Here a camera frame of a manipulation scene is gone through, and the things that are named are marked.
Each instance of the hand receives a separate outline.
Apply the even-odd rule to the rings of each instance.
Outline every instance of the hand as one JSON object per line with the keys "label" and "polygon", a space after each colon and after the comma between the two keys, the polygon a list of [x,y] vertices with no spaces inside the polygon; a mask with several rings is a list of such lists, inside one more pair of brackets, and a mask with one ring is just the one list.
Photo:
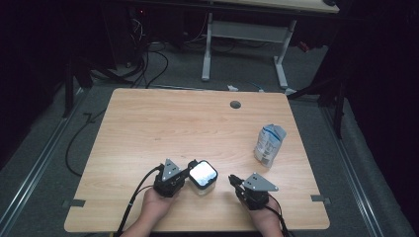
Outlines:
{"label": "hand", "polygon": [[122,237],[148,236],[158,221],[169,212],[178,195],[179,192],[173,197],[162,197],[153,188],[148,189],[144,194],[138,220],[124,232]]}
{"label": "hand", "polygon": [[[242,202],[242,204],[248,210],[256,229],[258,229],[264,237],[284,237],[281,230],[280,219],[274,212],[267,208],[249,210],[245,203]],[[276,212],[280,212],[279,205],[272,197],[269,197],[269,201],[266,205]]]}

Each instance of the table top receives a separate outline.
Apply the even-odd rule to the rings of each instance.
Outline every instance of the table top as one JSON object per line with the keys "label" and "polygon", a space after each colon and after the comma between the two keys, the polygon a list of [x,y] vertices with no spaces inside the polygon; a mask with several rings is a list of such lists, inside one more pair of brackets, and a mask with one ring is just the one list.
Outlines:
{"label": "table top", "polygon": [[[241,104],[239,109],[231,101]],[[271,169],[254,158],[261,128],[280,125],[288,134]],[[279,187],[271,192],[289,229],[325,229],[329,219],[287,97],[280,93],[115,90],[64,227],[69,232],[112,232],[142,178],[170,158],[185,169],[194,159],[218,171],[215,188],[198,196],[187,180],[170,212],[154,231],[250,231],[251,220],[228,176],[257,172]],[[154,175],[144,183],[152,185]],[[141,192],[126,222],[139,216]]]}
{"label": "table top", "polygon": [[272,7],[298,11],[338,13],[337,6],[328,6],[323,0],[213,0],[213,2],[246,4],[260,7]]}

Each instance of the hole in table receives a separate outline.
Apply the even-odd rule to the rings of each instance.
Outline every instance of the hole in table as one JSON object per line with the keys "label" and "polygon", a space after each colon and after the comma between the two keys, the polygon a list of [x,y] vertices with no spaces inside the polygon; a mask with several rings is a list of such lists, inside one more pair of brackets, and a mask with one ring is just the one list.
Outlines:
{"label": "hole in table", "polygon": [[238,102],[238,101],[232,101],[232,102],[230,102],[230,106],[231,106],[233,109],[239,109],[239,108],[241,107],[241,104],[240,104],[240,102]]}

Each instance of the metal rail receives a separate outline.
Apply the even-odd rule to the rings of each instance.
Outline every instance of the metal rail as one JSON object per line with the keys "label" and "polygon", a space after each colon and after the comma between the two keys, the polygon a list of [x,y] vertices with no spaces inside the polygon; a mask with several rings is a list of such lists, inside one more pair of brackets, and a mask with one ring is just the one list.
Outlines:
{"label": "metal rail", "polygon": [[0,236],[8,236],[9,232],[12,230],[13,225],[19,217],[19,214],[25,207],[29,197],[40,181],[43,172],[48,166],[52,154],[55,150],[55,146],[61,138],[63,132],[67,128],[69,122],[71,121],[75,111],[82,101],[86,98],[88,92],[85,90],[79,89],[76,94],[76,103],[72,112],[68,115],[67,118],[62,118],[59,125],[53,132],[52,136],[49,138],[45,147],[42,150],[40,157],[32,168],[31,172],[28,174],[25,181],[19,187],[15,197],[10,203],[7,210],[4,212],[3,216],[0,219]]}
{"label": "metal rail", "polygon": [[335,144],[339,150],[344,173],[348,179],[348,184],[352,190],[358,208],[360,209],[361,215],[364,218],[370,232],[370,236],[382,237],[382,230],[378,224],[376,215],[374,214],[371,202],[368,199],[360,180],[358,179],[357,173],[355,172],[354,166],[352,165],[351,159],[342,140],[337,137],[336,132],[333,129],[333,117],[327,108],[320,108],[320,111],[328,123],[328,130],[333,136]]}

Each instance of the wire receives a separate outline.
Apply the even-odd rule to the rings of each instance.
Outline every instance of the wire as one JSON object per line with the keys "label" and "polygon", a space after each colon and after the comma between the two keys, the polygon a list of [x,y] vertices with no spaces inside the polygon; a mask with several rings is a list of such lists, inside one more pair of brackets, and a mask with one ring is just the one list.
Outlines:
{"label": "wire", "polygon": [[193,87],[180,87],[180,86],[168,86],[168,85],[152,85],[154,88],[165,88],[165,89],[176,89],[176,90],[191,90],[191,91],[213,91],[210,89],[193,88]]}
{"label": "wire", "polygon": [[[202,49],[202,48],[204,48],[204,47],[206,47],[206,43],[203,41],[203,42],[200,42],[200,40],[196,40],[196,41],[193,41],[193,42],[186,42],[186,43],[184,43],[184,46],[185,47],[187,47],[187,48],[190,48],[190,49]],[[194,43],[194,44],[200,44],[200,46],[190,46],[189,44],[192,44],[192,43]]]}
{"label": "wire", "polygon": [[212,47],[211,47],[211,49],[212,49],[213,51],[216,51],[216,52],[230,52],[230,51],[234,50],[234,49],[235,49],[235,47],[236,47],[235,40],[231,40],[231,39],[219,39],[219,40],[217,40],[217,41],[215,41],[215,42],[219,42],[219,44],[220,44],[221,46],[223,46],[223,44],[231,44],[231,47],[230,47],[229,49],[227,49],[227,50],[218,50],[218,49],[215,49],[215,48],[212,46]]}
{"label": "wire", "polygon": [[144,79],[144,84],[146,85],[147,84],[147,80],[146,80],[146,78],[145,78],[145,71],[147,70],[147,68],[148,68],[148,50],[146,51],[146,53],[145,53],[145,56],[146,56],[146,60],[145,60],[145,62],[144,62],[144,64],[145,64],[145,66],[144,66],[144,68],[142,69],[142,73],[138,76],[138,78],[136,78],[136,80],[132,83],[132,85],[131,85],[131,88],[133,88],[133,87],[136,87],[136,88],[138,88],[138,86],[141,84],[141,81],[142,81],[142,79]]}
{"label": "wire", "polygon": [[271,197],[277,203],[278,207],[280,208],[280,212],[275,211],[274,209],[272,209],[271,207],[269,207],[267,205],[265,205],[265,208],[271,210],[272,212],[274,212],[278,216],[278,218],[280,219],[280,222],[281,222],[281,226],[283,227],[282,229],[283,229],[284,236],[293,237],[293,234],[289,231],[289,229],[287,228],[286,223],[284,221],[283,209],[281,208],[280,203],[273,196],[269,195],[269,197]]}
{"label": "wire", "polygon": [[159,54],[159,55],[161,55],[162,57],[164,57],[164,59],[166,59],[166,65],[165,65],[165,67],[164,67],[164,69],[157,75],[157,76],[155,76],[153,79],[151,79],[147,84],[146,84],[146,86],[145,86],[145,89],[148,89],[148,87],[150,87],[150,85],[151,85],[151,83],[153,82],[153,81],[155,81],[161,74],[163,74],[165,71],[166,71],[166,69],[167,69],[167,67],[169,66],[169,59],[163,54],[163,53],[161,53],[161,52],[158,52],[158,51],[153,51],[154,53],[157,53],[157,54]]}
{"label": "wire", "polygon": [[136,33],[136,31],[138,30],[139,27],[141,27],[141,32],[139,33],[139,39],[138,41],[141,41],[141,37],[142,37],[142,23],[137,20],[137,19],[132,19],[133,21],[135,21],[138,25],[136,26],[135,30],[133,30],[134,33]]}
{"label": "wire", "polygon": [[146,187],[140,189],[136,194],[138,195],[139,193],[141,193],[141,191],[143,191],[145,189],[148,189],[148,188],[151,188],[151,187],[153,187],[153,186],[146,186]]}
{"label": "wire", "polygon": [[160,164],[159,166],[154,167],[151,171],[149,171],[144,176],[144,178],[142,178],[142,180],[139,183],[138,187],[135,189],[135,192],[133,193],[131,199],[129,200],[128,206],[126,207],[126,212],[124,213],[123,220],[121,221],[121,224],[120,224],[120,228],[118,228],[117,236],[121,236],[123,234],[123,229],[124,229],[124,226],[126,225],[126,220],[127,220],[128,216],[129,216],[130,209],[132,208],[133,203],[135,202],[136,196],[138,196],[138,194],[142,190],[145,189],[145,188],[144,189],[141,189],[142,184],[145,182],[145,180],[148,178],[148,176],[150,176],[153,172],[158,171],[158,170],[161,170],[163,168],[164,168],[164,165],[163,164]]}
{"label": "wire", "polygon": [[265,41],[265,42],[261,42],[258,45],[252,45],[252,44],[249,44],[249,43],[241,42],[240,40],[237,40],[236,43],[239,44],[239,45],[242,45],[242,46],[253,47],[253,48],[260,48],[260,47],[265,47],[265,46],[268,46],[270,44],[273,44],[272,42]]}
{"label": "wire", "polygon": [[259,89],[259,91],[263,91],[263,88],[261,86],[259,86],[258,84],[253,83],[253,82],[249,82],[249,81],[246,81],[246,82],[252,84],[255,87],[257,87]]}
{"label": "wire", "polygon": [[[132,71],[130,71],[130,72],[126,73],[126,74],[117,75],[117,76],[119,78],[121,78],[121,79],[126,79],[127,77],[130,77],[130,76],[133,76],[133,75],[139,73],[143,69],[143,66],[144,66],[143,59],[142,59],[141,56],[139,56],[138,57],[138,61],[137,61],[137,65],[135,66],[135,68]],[[99,74],[97,74],[97,73],[95,73],[93,71],[90,71],[90,75],[92,77],[96,78],[96,79],[99,79],[99,80],[109,80],[109,79],[111,79],[111,77],[109,77],[109,76],[102,76],[102,75],[99,75]]]}
{"label": "wire", "polygon": [[82,125],[77,132],[73,135],[73,137],[71,138],[70,142],[68,143],[67,146],[67,150],[65,151],[65,166],[67,167],[67,169],[75,176],[81,177],[81,174],[79,174],[78,172],[74,171],[73,168],[71,168],[70,163],[69,163],[69,158],[68,158],[68,154],[70,153],[70,148],[71,145],[73,144],[74,140],[77,138],[77,136],[80,134],[80,132],[90,123],[92,123],[93,121],[95,121],[95,119],[99,116],[101,116],[106,109],[100,111],[97,115],[95,115],[92,118],[88,118],[86,123],[84,125]]}
{"label": "wire", "polygon": [[199,39],[199,37],[203,34],[204,28],[206,27],[206,22],[207,22],[208,17],[209,17],[209,14],[206,13],[206,17],[204,18],[203,26],[201,27],[201,30],[198,33],[198,35],[195,38],[193,38],[189,41],[185,41],[184,43],[199,41],[199,40],[203,40],[203,39],[207,38],[207,37],[202,37],[202,38]]}

